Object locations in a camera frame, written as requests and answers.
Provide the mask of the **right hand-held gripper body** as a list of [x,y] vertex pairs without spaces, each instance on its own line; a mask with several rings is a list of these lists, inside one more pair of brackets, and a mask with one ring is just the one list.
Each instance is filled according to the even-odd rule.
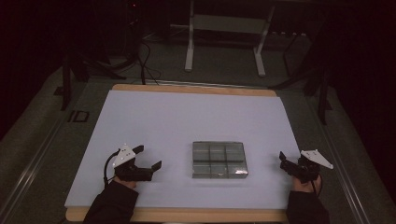
[[307,183],[318,179],[320,167],[333,168],[330,163],[317,149],[302,150],[301,157],[291,175],[298,178],[301,183]]

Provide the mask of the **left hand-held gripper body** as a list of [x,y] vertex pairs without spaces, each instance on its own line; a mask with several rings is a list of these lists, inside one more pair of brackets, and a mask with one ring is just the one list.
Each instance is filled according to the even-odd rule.
[[131,147],[123,145],[112,164],[115,175],[124,181],[150,181],[154,172],[151,168],[137,167],[136,155]]

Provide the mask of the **person's left hand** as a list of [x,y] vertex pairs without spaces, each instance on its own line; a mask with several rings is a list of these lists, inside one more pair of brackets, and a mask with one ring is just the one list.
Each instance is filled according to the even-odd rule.
[[136,187],[136,183],[134,181],[124,181],[121,180],[119,177],[115,176],[113,178],[114,182],[117,182],[119,184],[122,184],[124,187],[127,187],[129,189],[134,189]]

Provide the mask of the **person's right hand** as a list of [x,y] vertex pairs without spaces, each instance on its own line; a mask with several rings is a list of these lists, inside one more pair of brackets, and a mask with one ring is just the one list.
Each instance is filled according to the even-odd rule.
[[321,192],[321,177],[319,176],[313,182],[302,183],[298,178],[295,176],[292,178],[292,190],[293,191],[300,191],[300,192],[315,192],[317,195]]

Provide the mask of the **pale blue table sheet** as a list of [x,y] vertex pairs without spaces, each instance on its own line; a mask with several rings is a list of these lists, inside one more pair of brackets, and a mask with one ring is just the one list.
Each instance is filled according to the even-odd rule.
[[[195,179],[192,144],[232,141],[244,146],[244,179]],[[104,187],[106,159],[122,145],[144,146],[139,167],[160,161],[151,181],[137,186],[145,208],[283,209],[290,179],[279,153],[299,156],[278,97],[111,91],[92,133],[66,206],[88,206]]]

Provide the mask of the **clear plastic compartment box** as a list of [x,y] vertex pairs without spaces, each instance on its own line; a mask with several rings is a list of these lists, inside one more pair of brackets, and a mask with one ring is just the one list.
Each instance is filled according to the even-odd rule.
[[248,164],[241,142],[197,141],[192,143],[192,177],[244,179]]

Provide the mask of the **black floor plate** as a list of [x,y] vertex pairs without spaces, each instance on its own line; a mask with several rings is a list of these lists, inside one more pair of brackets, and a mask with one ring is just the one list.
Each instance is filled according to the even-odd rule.
[[68,118],[68,122],[87,122],[90,116],[89,111],[73,110]]

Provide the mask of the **black tripod stand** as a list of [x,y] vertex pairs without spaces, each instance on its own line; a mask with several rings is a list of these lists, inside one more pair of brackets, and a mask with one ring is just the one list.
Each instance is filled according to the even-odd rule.
[[88,56],[78,52],[71,48],[65,52],[63,58],[63,85],[62,85],[62,111],[65,111],[71,102],[72,86],[71,86],[71,74],[74,74],[77,81],[87,82],[89,79],[88,72],[86,71],[86,65],[92,66],[94,69],[102,72],[105,76],[112,79],[124,79],[112,72],[110,69],[105,68],[97,61],[89,58]]
[[319,32],[311,42],[302,62],[292,72],[289,79],[270,86],[270,90],[283,90],[299,81],[305,80],[303,93],[305,96],[313,96],[318,93],[318,118],[323,125],[327,124],[327,94],[329,87],[330,71],[326,49],[328,38],[323,32]]

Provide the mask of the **metal floor rail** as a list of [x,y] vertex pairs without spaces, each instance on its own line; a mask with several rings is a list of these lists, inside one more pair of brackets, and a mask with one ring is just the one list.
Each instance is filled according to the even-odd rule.
[[309,105],[311,114],[315,120],[315,123],[319,129],[319,132],[324,139],[326,145],[326,154],[330,156],[331,161],[334,165],[334,172],[337,176],[337,183],[342,189],[343,197],[346,199],[350,212],[352,213],[356,224],[371,224],[370,218],[368,218],[365,208],[361,203],[361,197],[359,196],[356,185],[351,179],[343,160],[338,152],[338,148],[333,141],[331,132],[328,125],[324,125],[317,114],[317,106],[315,99],[306,98],[307,104]]
[[35,181],[35,177],[42,166],[45,156],[48,154],[48,150],[53,142],[53,139],[59,132],[63,123],[63,117],[56,119],[54,124],[51,126],[49,133],[41,143],[38,151],[22,171],[15,187],[7,197],[4,206],[0,209],[0,224],[8,224],[8,222],[12,219],[14,213],[20,206],[24,195]]

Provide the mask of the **white metal stand frame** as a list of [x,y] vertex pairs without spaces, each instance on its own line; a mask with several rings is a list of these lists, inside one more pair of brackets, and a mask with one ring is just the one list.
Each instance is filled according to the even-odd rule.
[[190,0],[189,14],[189,39],[187,46],[184,70],[191,72],[194,56],[194,31],[218,31],[241,34],[254,34],[260,36],[260,41],[253,48],[253,56],[259,77],[265,77],[266,72],[262,59],[262,48],[269,33],[270,24],[275,13],[276,6],[269,6],[265,19],[237,18],[217,15],[196,14],[194,12],[195,0]]

